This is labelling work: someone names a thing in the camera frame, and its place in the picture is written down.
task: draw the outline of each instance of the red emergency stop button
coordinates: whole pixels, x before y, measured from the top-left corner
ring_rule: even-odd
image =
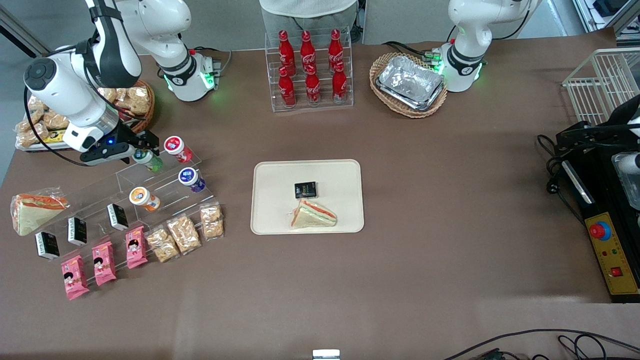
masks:
[[[596,239],[606,241],[611,238],[611,228],[606,222],[598,221],[597,223],[589,226],[589,234]]]

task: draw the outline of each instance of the small black package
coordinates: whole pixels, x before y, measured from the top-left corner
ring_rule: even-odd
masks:
[[[86,245],[86,222],[76,217],[69,218],[67,222],[67,241],[77,246]]]
[[[51,260],[60,256],[55,235],[45,233],[44,231],[37,233],[36,245],[38,245],[38,256],[41,258]]]
[[[296,199],[315,199],[318,197],[316,190],[316,182],[310,181],[308,183],[295,184],[296,187]]]
[[[109,213],[109,222],[111,222],[112,228],[124,231],[129,227],[127,214],[121,206],[109,204],[107,205],[107,212]]]

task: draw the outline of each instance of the red glass bottle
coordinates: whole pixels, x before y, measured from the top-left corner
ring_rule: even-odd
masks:
[[[338,61],[333,73],[333,102],[344,104],[347,101],[347,76],[344,74],[344,63]]]
[[[291,109],[296,105],[296,94],[293,90],[293,81],[291,81],[291,78],[287,74],[286,66],[281,66],[279,71],[280,80],[278,81],[278,86],[280,87],[280,95],[284,101],[284,107]]]
[[[296,60],[293,57],[293,46],[289,43],[289,36],[286,31],[280,30],[278,33],[280,38],[280,62],[287,68],[287,75],[293,76],[296,74]]]
[[[333,74],[333,68],[338,61],[342,61],[342,43],[340,42],[340,31],[331,30],[331,43],[329,44],[329,72]]]
[[[302,31],[302,46],[300,47],[300,58],[302,58],[302,69],[309,73],[309,65],[316,66],[316,49],[311,44],[311,33],[308,30]]]
[[[309,64],[307,67],[307,102],[309,106],[318,106],[320,105],[320,79],[316,75],[316,65]]]

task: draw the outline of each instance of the acrylic bottle rack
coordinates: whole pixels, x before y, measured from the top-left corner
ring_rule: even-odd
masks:
[[[33,233],[35,235],[45,231],[56,236],[60,257],[51,261],[61,263],[74,256],[82,256],[87,280],[91,285],[95,282],[93,276],[90,276],[93,274],[92,247],[111,241],[116,270],[118,270],[126,265],[124,237],[128,230],[144,225],[146,232],[181,213],[187,214],[193,221],[200,239],[204,240],[198,205],[212,200],[214,196],[209,188],[194,193],[190,187],[178,181],[178,173],[185,167],[193,167],[200,172],[198,168],[200,158],[194,154],[191,161],[179,163],[174,156],[164,151],[160,153],[160,158],[163,161],[163,167],[156,173],[150,172],[144,165],[133,164],[86,188],[66,195],[70,207]],[[160,198],[160,208],[149,212],[131,204],[129,193],[137,186],[144,186],[151,194]],[[107,213],[109,204],[124,208],[129,223],[127,230],[119,231],[111,227]],[[70,217],[77,217],[86,222],[86,245],[78,247],[67,241],[67,219]],[[151,253],[152,250],[147,249],[147,255]]]
[[[278,33],[266,33],[264,35],[264,52],[267,58],[267,75],[269,78],[269,91],[271,92],[271,107],[274,112],[292,111],[312,108],[336,108],[353,106],[353,58],[351,57],[351,33],[348,29],[340,32],[342,43],[342,62],[344,62],[344,74],[347,77],[347,100],[343,104],[333,102],[333,74],[329,72],[329,44],[331,43],[332,29],[309,30],[311,43],[316,49],[317,76],[320,79],[320,103],[310,106],[307,103],[307,88],[305,86],[306,75],[302,70],[300,60],[300,47],[302,46],[302,32],[289,34],[289,42],[294,50],[296,60],[296,75],[291,77],[296,94],[296,105],[291,109],[284,106],[278,80],[280,63],[280,39]]]

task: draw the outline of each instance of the wicker basket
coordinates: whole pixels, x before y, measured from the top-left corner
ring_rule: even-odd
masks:
[[[145,118],[145,120],[141,120],[138,122],[135,122],[132,126],[131,129],[133,130],[134,133],[139,133],[140,131],[144,130],[147,128],[147,126],[149,126],[149,124],[151,123],[151,120],[154,117],[154,108],[156,107],[156,95],[154,94],[153,89],[151,89],[151,86],[149,86],[149,84],[145,81],[142,80],[138,80],[136,81],[136,83],[132,86],[134,88],[139,88],[139,87],[145,87],[147,88],[147,95],[149,96],[149,110],[147,110],[147,113],[144,114],[143,117]],[[120,118],[123,121],[129,121],[131,120],[130,117],[128,117],[127,115],[131,115],[133,116],[134,114],[132,112],[130,112],[127,109],[124,109],[124,111],[126,113],[121,113],[120,114]]]
[[[373,62],[373,65],[371,65],[371,69],[369,70],[369,85],[371,86],[371,90],[373,90],[378,98],[380,98],[380,100],[382,100],[382,102],[384,102],[385,105],[387,105],[391,110],[406,117],[410,117],[412,119],[421,119],[436,112],[436,110],[441,107],[442,103],[447,98],[446,86],[444,89],[442,89],[440,95],[438,95],[438,97],[433,101],[433,104],[431,104],[431,107],[429,107],[427,111],[416,111],[414,109],[411,109],[408,105],[402,103],[400,100],[397,100],[395,97],[382,92],[376,86],[376,78],[383,70],[385,70],[385,67],[387,67],[389,61],[396,56],[406,56],[416,64],[427,67],[427,64],[424,61],[412,55],[402,53],[388,53],[380,56],[376,61]]]

